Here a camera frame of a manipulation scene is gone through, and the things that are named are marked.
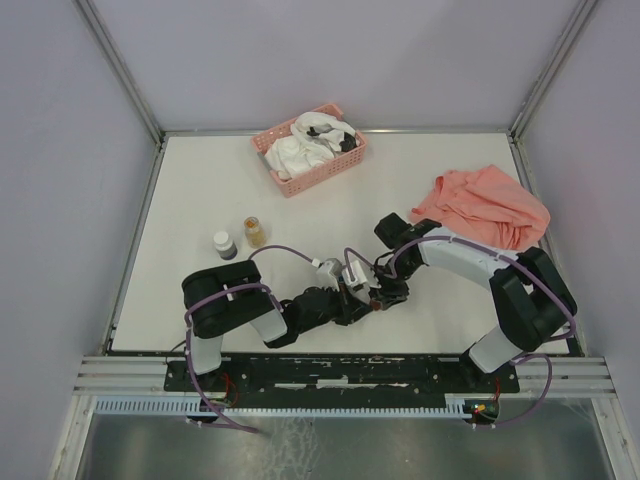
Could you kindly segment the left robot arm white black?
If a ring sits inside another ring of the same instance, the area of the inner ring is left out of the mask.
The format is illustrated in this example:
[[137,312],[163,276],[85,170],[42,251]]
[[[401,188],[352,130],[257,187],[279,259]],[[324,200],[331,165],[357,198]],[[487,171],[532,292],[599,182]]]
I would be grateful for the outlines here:
[[276,349],[327,323],[349,326],[373,311],[368,300],[349,289],[339,260],[314,259],[312,265],[321,285],[282,301],[261,282],[252,260],[186,277],[181,288],[186,308],[187,379],[201,390],[215,387],[221,378],[224,335],[243,325],[250,325],[267,347]]

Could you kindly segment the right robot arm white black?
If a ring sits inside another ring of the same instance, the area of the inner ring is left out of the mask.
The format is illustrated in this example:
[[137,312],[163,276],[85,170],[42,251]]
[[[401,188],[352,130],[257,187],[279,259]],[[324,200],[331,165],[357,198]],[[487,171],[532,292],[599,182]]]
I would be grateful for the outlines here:
[[577,304],[545,251],[501,250],[474,242],[434,220],[414,225],[392,213],[374,228],[389,249],[389,260],[373,271],[390,303],[390,287],[398,302],[408,296],[407,281],[422,266],[437,267],[485,288],[492,297],[497,325],[462,355],[460,382],[481,391],[495,371],[538,350],[565,340],[576,330]]

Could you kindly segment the glass pill bottle yellow pills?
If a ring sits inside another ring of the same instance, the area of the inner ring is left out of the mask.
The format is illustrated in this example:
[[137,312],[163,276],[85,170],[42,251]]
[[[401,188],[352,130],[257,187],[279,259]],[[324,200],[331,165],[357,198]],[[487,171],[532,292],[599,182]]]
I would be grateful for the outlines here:
[[244,220],[244,233],[251,248],[258,249],[266,245],[266,233],[257,217]]

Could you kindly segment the white bottle cap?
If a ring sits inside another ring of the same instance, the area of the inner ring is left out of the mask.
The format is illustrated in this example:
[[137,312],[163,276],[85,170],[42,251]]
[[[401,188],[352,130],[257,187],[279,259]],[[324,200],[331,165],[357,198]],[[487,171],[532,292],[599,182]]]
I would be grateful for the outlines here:
[[214,248],[221,259],[230,261],[237,256],[237,246],[228,232],[216,232],[213,237],[213,242]]

